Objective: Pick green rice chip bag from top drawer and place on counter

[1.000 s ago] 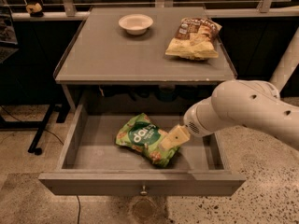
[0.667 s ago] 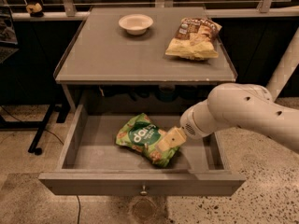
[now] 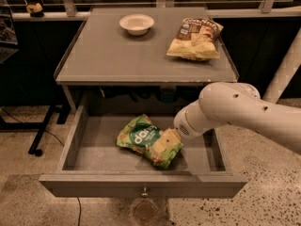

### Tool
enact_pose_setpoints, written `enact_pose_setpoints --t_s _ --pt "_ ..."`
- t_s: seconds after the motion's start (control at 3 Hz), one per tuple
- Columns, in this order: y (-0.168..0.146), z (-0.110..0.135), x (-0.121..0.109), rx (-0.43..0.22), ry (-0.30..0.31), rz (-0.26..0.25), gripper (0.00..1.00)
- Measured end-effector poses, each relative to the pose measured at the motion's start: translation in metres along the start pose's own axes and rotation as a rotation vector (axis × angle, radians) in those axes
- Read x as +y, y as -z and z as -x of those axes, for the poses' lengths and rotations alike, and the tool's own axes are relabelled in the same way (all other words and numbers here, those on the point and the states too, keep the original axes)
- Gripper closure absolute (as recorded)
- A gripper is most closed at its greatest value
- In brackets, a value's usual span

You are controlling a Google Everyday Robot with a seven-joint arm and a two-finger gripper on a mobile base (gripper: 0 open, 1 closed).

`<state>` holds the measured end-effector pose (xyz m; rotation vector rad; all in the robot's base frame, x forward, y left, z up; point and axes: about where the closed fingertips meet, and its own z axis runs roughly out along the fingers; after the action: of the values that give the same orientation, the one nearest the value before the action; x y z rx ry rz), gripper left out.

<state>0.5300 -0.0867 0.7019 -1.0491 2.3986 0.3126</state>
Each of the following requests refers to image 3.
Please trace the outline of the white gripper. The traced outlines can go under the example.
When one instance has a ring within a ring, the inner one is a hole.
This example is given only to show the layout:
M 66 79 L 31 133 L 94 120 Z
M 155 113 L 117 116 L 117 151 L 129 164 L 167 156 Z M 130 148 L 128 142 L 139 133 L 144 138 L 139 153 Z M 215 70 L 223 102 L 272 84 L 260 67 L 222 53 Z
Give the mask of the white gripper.
M 154 153 L 162 153 L 176 146 L 181 142 L 181 137 L 193 139 L 223 125 L 223 122 L 209 119 L 201 110 L 198 101 L 181 109 L 173 123 L 175 129 L 166 129 L 151 146 Z

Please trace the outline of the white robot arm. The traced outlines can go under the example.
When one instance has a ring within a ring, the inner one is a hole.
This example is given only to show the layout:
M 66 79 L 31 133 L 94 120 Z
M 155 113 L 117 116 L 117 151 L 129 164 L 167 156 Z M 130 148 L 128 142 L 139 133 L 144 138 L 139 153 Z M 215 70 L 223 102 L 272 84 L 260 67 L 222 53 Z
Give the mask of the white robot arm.
M 300 41 L 301 30 L 263 96 L 246 83 L 211 83 L 177 113 L 174 127 L 192 139 L 224 124 L 240 126 L 301 154 L 301 109 L 277 102 L 301 64 Z

